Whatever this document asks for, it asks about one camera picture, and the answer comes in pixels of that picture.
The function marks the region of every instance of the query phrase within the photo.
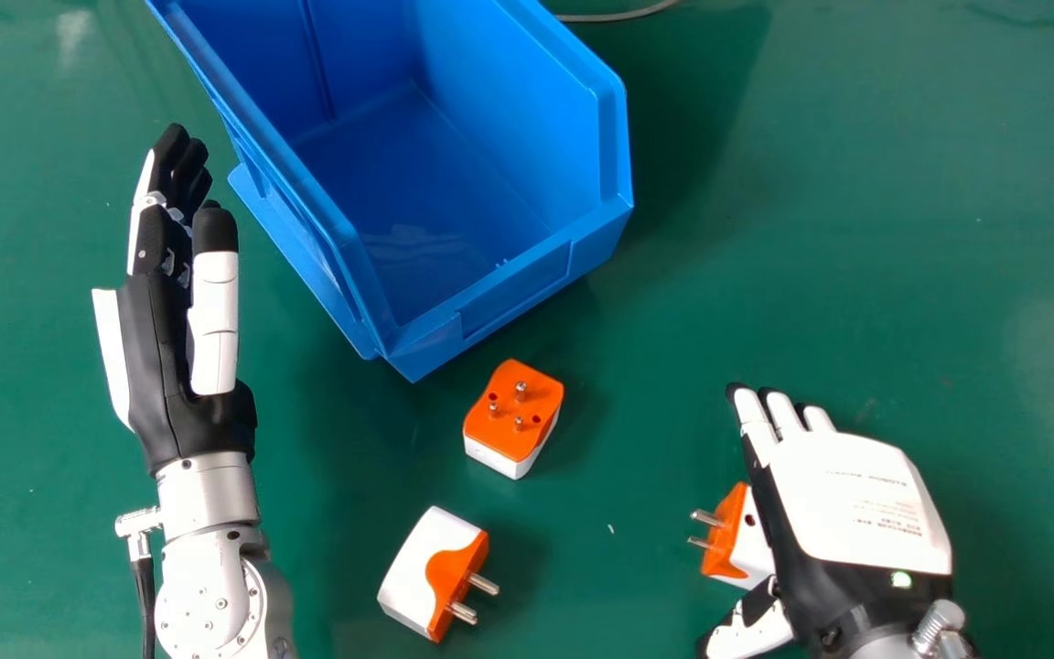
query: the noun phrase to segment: metal pin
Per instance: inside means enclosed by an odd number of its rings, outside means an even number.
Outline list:
[[[470,585],[481,589],[481,592],[486,593],[486,595],[489,595],[490,597],[499,595],[499,584],[494,583],[494,581],[490,579],[486,579],[486,577],[480,575],[480,573],[470,573],[469,576],[466,577],[466,580],[469,581]]]
[[[723,528],[723,523],[718,520],[718,517],[714,517],[710,512],[706,512],[702,509],[690,512],[690,520],[694,520],[695,522],[702,522],[703,524],[709,524],[710,526],[718,526],[719,529]]]
[[[454,617],[460,619],[460,621],[466,622],[468,625],[477,624],[477,613],[460,601],[451,601],[450,613],[454,614]]]

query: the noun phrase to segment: gray cable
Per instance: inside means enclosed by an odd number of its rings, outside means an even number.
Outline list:
[[[619,21],[631,21],[632,18],[651,17],[657,12],[665,12],[681,1],[661,0],[660,3],[652,3],[648,7],[616,14],[557,14],[555,17],[566,24],[611,24]]]

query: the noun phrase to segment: robotic arm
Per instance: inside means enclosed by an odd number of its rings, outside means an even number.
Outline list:
[[[238,364],[238,228],[204,200],[206,147],[172,124],[145,158],[126,279],[94,289],[113,408],[137,434],[159,505],[121,515],[142,609],[172,659],[295,659],[292,594],[271,563],[251,474],[258,426]],[[154,588],[149,535],[162,528]]]
[[[699,659],[788,642],[817,659],[968,659],[951,597],[950,539],[917,468],[896,447],[840,433],[819,407],[731,385],[749,485],[715,512],[702,571],[747,589]]]

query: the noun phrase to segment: blue storage bin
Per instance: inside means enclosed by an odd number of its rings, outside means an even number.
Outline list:
[[[149,4],[360,356],[422,379],[610,257],[624,86],[536,0]]]

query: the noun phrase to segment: bin bottom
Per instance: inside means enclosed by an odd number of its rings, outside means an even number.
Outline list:
[[[548,236],[543,219],[412,84],[314,131],[295,151],[359,233],[397,325]]]

